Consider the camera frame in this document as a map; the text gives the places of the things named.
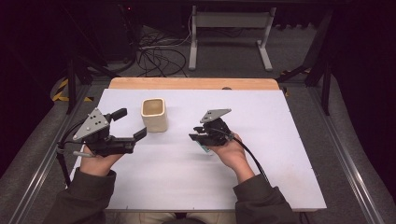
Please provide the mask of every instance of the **black jacket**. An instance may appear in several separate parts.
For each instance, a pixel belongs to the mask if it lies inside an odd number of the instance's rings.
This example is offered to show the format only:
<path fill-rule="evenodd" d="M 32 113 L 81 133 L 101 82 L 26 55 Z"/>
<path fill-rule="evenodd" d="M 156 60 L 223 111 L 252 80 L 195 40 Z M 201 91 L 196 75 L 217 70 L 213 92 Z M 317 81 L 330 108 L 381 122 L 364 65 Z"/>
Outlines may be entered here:
<path fill-rule="evenodd" d="M 114 171 L 101 177 L 86 175 L 77 169 L 70 187 L 58 193 L 44 223 L 106 223 L 103 210 L 108 207 L 115 181 Z M 279 188 L 272 188 L 262 175 L 256 175 L 239 184 L 233 191 L 238 199 L 235 204 L 238 224 L 296 223 L 294 214 Z M 188 219 L 182 222 L 166 222 L 173 223 L 202 222 Z"/>

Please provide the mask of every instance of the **beige cup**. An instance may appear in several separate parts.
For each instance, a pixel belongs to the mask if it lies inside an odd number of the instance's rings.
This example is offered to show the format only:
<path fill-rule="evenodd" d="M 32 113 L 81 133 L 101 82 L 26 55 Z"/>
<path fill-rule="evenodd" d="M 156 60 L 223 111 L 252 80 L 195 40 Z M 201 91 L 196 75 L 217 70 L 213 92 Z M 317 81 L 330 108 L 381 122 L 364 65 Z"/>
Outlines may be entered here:
<path fill-rule="evenodd" d="M 164 99 L 154 98 L 143 101 L 141 115 L 148 133 L 163 133 L 168 129 Z"/>

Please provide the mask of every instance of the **wire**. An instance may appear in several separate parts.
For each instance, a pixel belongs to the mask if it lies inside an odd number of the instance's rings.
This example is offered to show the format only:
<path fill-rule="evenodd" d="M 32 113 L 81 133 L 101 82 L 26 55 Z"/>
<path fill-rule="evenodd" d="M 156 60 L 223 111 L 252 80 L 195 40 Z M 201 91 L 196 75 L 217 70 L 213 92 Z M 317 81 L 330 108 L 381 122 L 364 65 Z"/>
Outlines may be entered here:
<path fill-rule="evenodd" d="M 79 122 L 77 122 L 76 124 L 74 124 L 72 127 L 70 127 L 70 129 L 67 130 L 66 133 L 64 133 L 64 136 L 62 136 L 61 141 L 58 142 L 58 148 L 64 149 L 64 145 L 65 145 L 65 143 L 66 143 L 65 141 L 66 141 L 67 136 L 68 136 L 71 132 L 73 132 L 73 130 L 75 130 L 79 125 L 83 124 L 84 121 L 85 121 L 85 119 L 80 120 Z"/>
<path fill-rule="evenodd" d="M 254 160 L 254 162 L 257 165 L 257 168 L 259 168 L 260 173 L 262 173 L 262 175 L 264 176 L 265 180 L 269 183 L 269 180 L 267 178 L 267 175 L 265 175 L 264 170 L 262 169 L 262 166 L 260 165 L 260 163 L 256 160 L 256 158 L 254 157 L 253 153 L 248 149 L 247 146 L 245 146 L 245 144 L 243 144 L 241 141 L 239 141 L 239 139 L 234 138 L 233 140 L 235 140 L 237 143 L 239 143 L 239 145 L 241 145 L 241 147 L 243 147 L 245 149 L 245 151 L 250 155 L 250 157 Z"/>
<path fill-rule="evenodd" d="M 163 56 L 164 52 L 174 52 L 178 56 L 180 56 L 183 60 L 182 65 L 171 62 L 167 57 Z M 138 59 L 136 60 L 137 65 L 143 69 L 145 72 L 137 75 L 137 77 L 167 77 L 167 76 L 172 76 L 175 75 L 179 72 L 182 72 L 185 77 L 187 77 L 186 73 L 183 71 L 183 67 L 187 64 L 187 59 L 186 57 L 180 53 L 179 51 L 175 49 L 160 49 L 160 48 L 154 48 L 154 49 L 143 49 L 140 52 L 140 55 Z M 177 69 L 172 72 L 164 72 L 164 69 L 166 69 L 169 64 L 172 64 L 175 66 Z M 151 75 L 149 76 L 149 73 L 152 71 L 159 71 L 159 75 Z"/>
<path fill-rule="evenodd" d="M 259 161 L 257 161 L 256 157 L 254 157 L 253 153 L 250 151 L 250 149 L 248 149 L 247 146 L 245 146 L 245 144 L 243 144 L 239 139 L 234 138 L 232 133 L 231 133 L 231 134 L 225 133 L 225 132 L 222 131 L 222 130 L 213 129 L 213 128 L 210 128 L 210 130 L 213 130 L 213 131 L 216 131 L 216 132 L 219 132 L 219 133 L 223 133 L 223 134 L 225 134 L 226 136 L 228 136 L 229 139 L 233 139 L 233 140 L 235 140 L 239 145 L 241 145 L 241 147 L 242 147 L 242 148 L 250 155 L 250 157 L 254 160 L 254 162 L 255 162 L 256 165 L 257 165 L 257 168 L 259 168 L 259 171 L 260 171 L 260 173 L 264 176 L 265 180 L 266 180 L 268 183 L 270 182 L 270 181 L 268 180 L 267 175 L 265 174 L 264 170 L 262 169 L 262 166 L 260 165 Z"/>
<path fill-rule="evenodd" d="M 146 46 L 151 46 L 153 44 L 156 44 L 158 41 L 161 41 L 167 37 L 166 34 L 159 32 L 159 31 L 153 31 L 147 34 L 144 34 L 141 38 L 140 38 L 140 45 L 146 45 Z"/>
<path fill-rule="evenodd" d="M 189 39 L 190 35 L 188 35 L 186 38 L 184 38 L 180 43 L 175 44 L 175 45 L 157 45 L 157 46 L 145 46 L 145 47 L 141 47 L 140 49 L 156 49 L 156 48 L 173 48 L 173 47 L 177 47 L 180 46 L 182 44 L 184 44 L 184 42 L 188 42 L 187 40 Z M 180 39 L 163 39 L 163 40 L 158 40 L 156 42 L 156 44 L 160 43 L 160 42 L 165 42 L 165 41 L 170 41 L 170 40 L 180 40 Z"/>

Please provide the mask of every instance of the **white stand leg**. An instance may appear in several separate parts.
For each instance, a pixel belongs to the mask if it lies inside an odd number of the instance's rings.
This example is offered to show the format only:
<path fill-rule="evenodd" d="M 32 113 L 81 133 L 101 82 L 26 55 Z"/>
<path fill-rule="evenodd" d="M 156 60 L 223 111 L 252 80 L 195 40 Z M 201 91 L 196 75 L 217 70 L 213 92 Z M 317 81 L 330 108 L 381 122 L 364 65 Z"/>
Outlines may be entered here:
<path fill-rule="evenodd" d="M 195 42 L 191 41 L 191 49 L 190 49 L 190 63 L 189 63 L 189 70 L 193 71 L 195 70 L 196 63 L 197 63 L 197 41 Z"/>
<path fill-rule="evenodd" d="M 191 13 L 191 49 L 190 49 L 190 63 L 189 63 L 189 70 L 193 71 L 195 70 L 196 64 L 197 64 L 197 20 L 196 20 L 196 15 L 197 15 L 197 7 L 193 6 L 192 7 L 192 13 Z"/>
<path fill-rule="evenodd" d="M 267 50 L 265 47 L 262 47 L 262 42 L 260 40 L 257 41 L 257 47 L 259 47 L 260 55 L 262 56 L 262 63 L 264 64 L 265 71 L 272 72 L 273 67 L 270 62 L 270 58 L 268 57 Z"/>

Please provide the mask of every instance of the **person's left hand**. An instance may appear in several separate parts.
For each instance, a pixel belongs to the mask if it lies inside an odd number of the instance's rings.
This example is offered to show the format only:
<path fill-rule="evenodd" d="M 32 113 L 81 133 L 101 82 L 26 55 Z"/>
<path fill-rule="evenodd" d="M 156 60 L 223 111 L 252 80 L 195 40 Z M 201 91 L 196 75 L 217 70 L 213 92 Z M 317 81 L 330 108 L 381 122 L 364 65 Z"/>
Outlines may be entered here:
<path fill-rule="evenodd" d="M 92 154 L 87 146 L 84 146 L 84 152 Z M 106 157 L 83 157 L 81 159 L 79 170 L 87 175 L 107 176 L 113 164 L 116 163 L 116 161 L 118 161 L 122 156 L 123 154 L 109 155 Z"/>

